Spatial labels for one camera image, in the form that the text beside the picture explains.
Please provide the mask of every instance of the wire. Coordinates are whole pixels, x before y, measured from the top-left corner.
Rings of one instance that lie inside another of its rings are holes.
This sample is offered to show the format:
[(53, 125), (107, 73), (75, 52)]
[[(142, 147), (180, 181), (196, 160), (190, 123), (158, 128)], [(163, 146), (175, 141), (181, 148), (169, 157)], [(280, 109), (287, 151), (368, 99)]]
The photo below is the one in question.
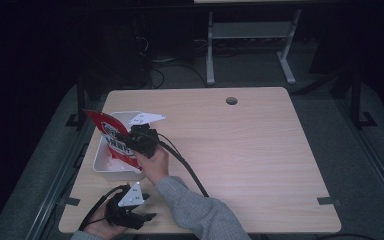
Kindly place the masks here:
[(92, 223), (96, 223), (96, 222), (105, 220), (105, 219), (107, 219), (107, 218), (108, 218), (108, 217), (103, 217), (103, 218), (101, 218), (101, 219), (98, 219), (98, 220), (95, 220), (95, 221), (92, 221), (92, 222), (88, 222), (86, 225), (89, 225), (89, 224), (92, 224)]
[(158, 68), (163, 68), (163, 67), (183, 67), (183, 68), (187, 68), (187, 69), (189, 69), (189, 70), (195, 72), (195, 73), (199, 76), (199, 78), (201, 79), (202, 83), (204, 83), (204, 86), (205, 86), (206, 88), (208, 87), (208, 86), (207, 86), (207, 83), (206, 83), (206, 81), (205, 81), (205, 79), (201, 76), (201, 74), (200, 74), (197, 70), (195, 70), (194, 68), (189, 67), (189, 66), (187, 66), (187, 65), (183, 65), (183, 64), (171, 64), (171, 65), (156, 66), (156, 67), (158, 67)]
[(131, 133), (142, 135), (144, 137), (147, 137), (148, 139), (154, 141), (155, 143), (160, 144), (161, 147), (165, 148), (171, 155), (173, 155), (179, 162), (188, 170), (189, 174), (192, 176), (193, 180), (195, 181), (196, 185), (198, 185), (199, 190), (201, 191), (202, 195), (204, 197), (209, 197), (207, 191), (205, 190), (204, 186), (202, 186), (201, 181), (199, 181), (198, 177), (196, 176), (195, 172), (193, 171), (192, 167), (189, 165), (189, 163), (182, 157), (182, 155), (178, 154), (175, 150), (173, 150), (169, 145), (167, 145), (165, 142), (160, 141), (146, 133), (143, 132), (137, 132), (132, 131)]
[(231, 46), (226, 45), (226, 46), (221, 46), (219, 48), (215, 47), (213, 52), (214, 52), (214, 57), (231, 58), (231, 57), (235, 57), (235, 56), (237, 56), (239, 54), (242, 54), (242, 53), (246, 52), (246, 50), (241, 52), (239, 47), (236, 47), (236, 46), (233, 46), (233, 45), (231, 45)]
[(179, 150), (177, 150), (176, 146), (174, 146), (174, 144), (164, 135), (158, 133), (159, 136), (163, 137), (167, 142), (170, 143), (170, 145), (174, 148), (174, 150), (176, 150), (177, 154), (179, 154), (180, 156), (182, 156), (179, 152)]
[(207, 40), (204, 40), (204, 39), (197, 39), (197, 40), (194, 40), (194, 43), (200, 43), (202, 42), (203, 44), (201, 44), (201, 46), (195, 48), (194, 50), (195, 51), (200, 51), (201, 49), (204, 49), (208, 44), (207, 44)]
[(109, 191), (107, 194), (105, 194), (104, 196), (102, 196), (99, 201), (92, 207), (92, 209), (86, 214), (86, 217), (83, 219), (82, 223), (80, 224), (80, 227), (79, 227), (79, 230), (83, 230), (85, 229), (85, 227), (92, 222), (88, 222), (89, 219), (92, 217), (92, 215), (96, 212), (96, 210), (98, 210), (98, 208), (105, 202), (105, 200), (107, 200), (107, 198), (113, 194), (115, 191), (119, 190), (119, 189), (123, 189), (123, 185), (120, 185), (118, 187), (115, 187), (113, 189), (111, 189), (111, 191)]
[[(131, 84), (126, 78), (121, 77), (119, 74), (114, 72), (109, 66), (107, 66), (105, 63), (103, 63), (98, 57), (96, 57), (91, 52), (89, 52), (89, 50), (87, 50), (86, 47), (83, 46), (83, 44), (79, 40), (74, 39), (74, 41), (77, 43), (78, 46), (80, 46), (80, 48), (83, 50), (83, 52), (85, 52), (91, 59), (93, 59), (96, 63), (98, 63), (105, 71), (107, 71), (109, 74), (113, 75), (115, 78), (121, 80), (126, 85)], [(136, 85), (132, 86), (133, 89), (136, 89), (136, 88), (141, 89), (142, 87), (143, 86), (141, 86), (140, 84), (138, 84), (137, 86)]]
[(174, 61), (176, 61), (178, 59), (179, 58), (177, 58), (177, 57), (172, 57), (172, 58), (166, 58), (166, 59), (161, 59), (161, 60), (152, 60), (152, 62), (155, 63), (155, 64), (164, 65), (164, 64), (168, 64), (168, 63), (174, 62)]
[(152, 88), (153, 88), (153, 89), (158, 89), (158, 88), (160, 88), (160, 87), (163, 85), (163, 83), (164, 83), (164, 80), (165, 80), (164, 74), (163, 74), (160, 70), (157, 70), (157, 69), (155, 69), (155, 68), (151, 68), (151, 70), (153, 70), (153, 71), (159, 73), (159, 74), (161, 75), (161, 77), (162, 77), (161, 83), (158, 84), (158, 86), (155, 86), (155, 85), (154, 85), (154, 80), (152, 80), (152, 77), (151, 77), (149, 87), (150, 87), (151, 89), (152, 89)]
[(149, 41), (148, 41), (148, 39), (146, 39), (146, 38), (144, 38), (144, 37), (136, 37), (136, 39), (137, 40), (144, 40), (145, 41), (145, 43), (146, 43), (146, 45), (145, 45), (145, 48), (142, 50), (143, 52), (146, 52), (146, 50), (148, 50), (148, 48), (149, 48)]

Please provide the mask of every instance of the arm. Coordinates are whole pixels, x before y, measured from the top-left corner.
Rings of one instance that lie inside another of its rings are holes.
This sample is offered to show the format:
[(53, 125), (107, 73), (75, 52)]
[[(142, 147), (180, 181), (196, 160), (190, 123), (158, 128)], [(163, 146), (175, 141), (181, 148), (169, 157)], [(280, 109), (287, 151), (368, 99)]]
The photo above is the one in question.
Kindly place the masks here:
[(179, 227), (190, 229), (200, 239), (250, 239), (226, 204), (191, 192), (180, 178), (169, 176), (168, 153), (161, 146), (150, 159), (135, 155)]
[(77, 230), (76, 232), (74, 232), (70, 240), (102, 240), (102, 238), (87, 232)]

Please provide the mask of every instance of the red snack bag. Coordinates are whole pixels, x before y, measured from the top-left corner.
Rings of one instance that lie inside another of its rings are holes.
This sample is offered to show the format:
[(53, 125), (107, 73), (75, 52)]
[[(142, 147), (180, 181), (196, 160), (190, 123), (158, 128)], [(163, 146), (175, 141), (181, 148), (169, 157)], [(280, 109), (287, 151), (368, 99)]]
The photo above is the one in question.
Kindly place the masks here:
[(132, 150), (116, 138), (116, 133), (129, 136), (126, 127), (116, 118), (94, 110), (84, 110), (89, 117), (92, 118), (96, 127), (101, 131), (107, 141), (107, 146), (113, 158), (122, 160), (123, 162), (142, 170)]

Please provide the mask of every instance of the gray sleeve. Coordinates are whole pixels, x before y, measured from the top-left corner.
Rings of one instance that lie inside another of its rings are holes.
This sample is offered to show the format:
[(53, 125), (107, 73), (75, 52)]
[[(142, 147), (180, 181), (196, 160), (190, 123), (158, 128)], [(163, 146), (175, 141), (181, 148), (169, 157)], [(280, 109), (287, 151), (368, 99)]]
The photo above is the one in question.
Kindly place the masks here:
[(70, 240), (102, 240), (102, 239), (90, 233), (77, 230), (76, 232), (74, 232)]
[(199, 239), (250, 239), (226, 204), (189, 191), (180, 178), (166, 176), (156, 188), (176, 224), (190, 229)]

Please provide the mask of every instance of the cable hole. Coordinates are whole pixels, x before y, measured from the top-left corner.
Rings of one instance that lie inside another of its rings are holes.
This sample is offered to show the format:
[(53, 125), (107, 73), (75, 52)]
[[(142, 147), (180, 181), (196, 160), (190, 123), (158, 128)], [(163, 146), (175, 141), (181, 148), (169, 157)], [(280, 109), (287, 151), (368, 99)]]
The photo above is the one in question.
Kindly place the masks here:
[(226, 103), (229, 105), (236, 105), (238, 103), (238, 99), (234, 97), (228, 97), (226, 98)]

